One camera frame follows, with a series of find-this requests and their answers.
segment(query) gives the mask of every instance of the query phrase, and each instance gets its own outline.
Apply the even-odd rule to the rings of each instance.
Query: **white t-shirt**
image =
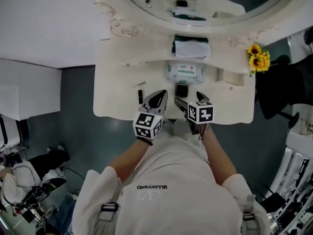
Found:
[[[12,204],[20,203],[32,190],[33,186],[39,186],[41,183],[40,177],[29,161],[15,164],[12,169],[14,175],[8,173],[3,180],[1,188],[3,205],[8,204],[5,198]]]
[[[89,171],[73,213],[75,235],[92,235],[101,206],[118,186],[113,168]],[[237,235],[251,191],[242,175],[216,184],[204,149],[181,138],[157,140],[123,187],[116,235]],[[262,234],[269,234],[264,209],[254,204]]]

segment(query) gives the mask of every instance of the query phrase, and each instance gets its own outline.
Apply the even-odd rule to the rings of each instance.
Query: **black and white marker cube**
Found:
[[[212,105],[209,101],[189,103],[188,119],[196,124],[213,122],[214,105]]]
[[[144,112],[137,112],[133,121],[133,128],[137,137],[154,139],[163,127],[163,117]]]

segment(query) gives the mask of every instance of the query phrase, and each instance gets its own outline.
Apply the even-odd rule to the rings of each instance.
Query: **green floor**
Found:
[[[268,48],[273,58],[289,51],[286,40]],[[132,144],[135,137],[131,121],[99,118],[93,114],[93,81],[93,68],[63,71],[61,111],[28,120],[28,159],[46,153],[47,146],[60,143],[71,156],[66,166],[85,176],[90,169],[101,172],[112,158]],[[256,103],[252,123],[212,124],[212,128],[253,192],[264,191],[262,183],[271,184],[284,155],[289,131],[286,119],[275,116],[265,120],[259,103]],[[74,192],[83,183],[70,171],[65,178],[68,183],[64,192]]]

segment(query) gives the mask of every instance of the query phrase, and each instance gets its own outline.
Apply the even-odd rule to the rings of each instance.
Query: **sunflower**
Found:
[[[268,57],[263,54],[252,55],[249,65],[252,71],[267,71],[269,68]]]
[[[261,47],[258,44],[253,44],[248,48],[248,53],[251,55],[261,54]]]

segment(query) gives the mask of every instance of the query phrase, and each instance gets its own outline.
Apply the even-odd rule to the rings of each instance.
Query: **backpack strap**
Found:
[[[95,222],[95,228],[93,235],[114,235],[116,222],[119,212],[119,204],[117,199],[122,189],[122,182],[120,179],[117,180],[118,186],[115,189],[111,201],[105,203],[98,214]]]
[[[255,195],[248,195],[246,198],[246,206],[243,213],[243,223],[241,226],[242,235],[260,235],[258,222],[255,220],[253,212],[253,204]]]

